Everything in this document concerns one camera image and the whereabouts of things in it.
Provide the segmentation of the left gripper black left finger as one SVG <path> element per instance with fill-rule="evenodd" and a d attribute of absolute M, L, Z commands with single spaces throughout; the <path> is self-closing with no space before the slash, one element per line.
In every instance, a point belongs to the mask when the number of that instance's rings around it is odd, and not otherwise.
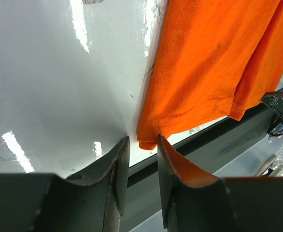
<path fill-rule="evenodd" d="M 79 189 L 75 232 L 117 232 L 124 213 L 130 140 L 122 138 L 108 153 L 65 180 Z"/>

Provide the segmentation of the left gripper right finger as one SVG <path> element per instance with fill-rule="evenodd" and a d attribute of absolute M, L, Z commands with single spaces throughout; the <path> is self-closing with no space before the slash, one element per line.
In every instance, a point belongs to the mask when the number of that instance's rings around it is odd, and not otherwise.
<path fill-rule="evenodd" d="M 163 225 L 169 232 L 206 231 L 210 198 L 208 186 L 218 177 L 181 155 L 159 135 L 157 165 Z"/>

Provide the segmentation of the orange t shirt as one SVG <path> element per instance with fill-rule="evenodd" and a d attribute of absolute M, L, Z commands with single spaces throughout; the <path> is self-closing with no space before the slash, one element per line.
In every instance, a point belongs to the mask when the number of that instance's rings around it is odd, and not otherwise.
<path fill-rule="evenodd" d="M 223 116 L 240 120 L 283 75 L 283 0 L 170 0 L 139 147 Z"/>

